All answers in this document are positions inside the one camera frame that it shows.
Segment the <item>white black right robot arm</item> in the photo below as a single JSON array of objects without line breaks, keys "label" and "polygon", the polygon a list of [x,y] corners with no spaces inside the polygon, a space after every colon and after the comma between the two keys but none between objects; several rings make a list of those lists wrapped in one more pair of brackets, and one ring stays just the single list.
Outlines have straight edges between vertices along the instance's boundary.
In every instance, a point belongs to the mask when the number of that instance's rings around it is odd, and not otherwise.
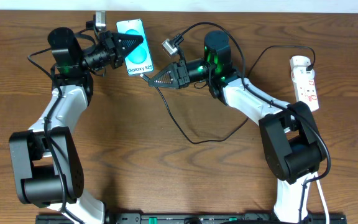
[{"label": "white black right robot arm", "polygon": [[232,64],[229,41],[224,30],[214,30],[204,38],[202,58],[167,65],[149,79],[156,89],[186,88],[205,82],[213,98],[235,108],[256,123],[260,130],[265,160],[277,178],[277,200],[273,219],[284,223],[307,223],[308,188],[331,169],[331,156],[312,115],[311,106],[301,99],[304,82],[314,78],[313,61],[301,56],[290,60],[296,103],[278,100],[251,84],[244,71]]}]

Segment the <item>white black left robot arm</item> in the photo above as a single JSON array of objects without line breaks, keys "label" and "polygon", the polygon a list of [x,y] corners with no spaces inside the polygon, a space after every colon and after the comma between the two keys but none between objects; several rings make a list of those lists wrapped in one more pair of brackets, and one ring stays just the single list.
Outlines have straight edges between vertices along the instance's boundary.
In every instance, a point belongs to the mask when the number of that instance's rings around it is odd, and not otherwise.
[{"label": "white black left robot arm", "polygon": [[145,37],[90,29],[93,37],[67,27],[49,33],[52,98],[28,130],[11,134],[9,150],[21,203],[57,211],[65,222],[114,223],[106,204],[85,190],[72,133],[93,97],[93,76],[107,65],[122,66]]}]

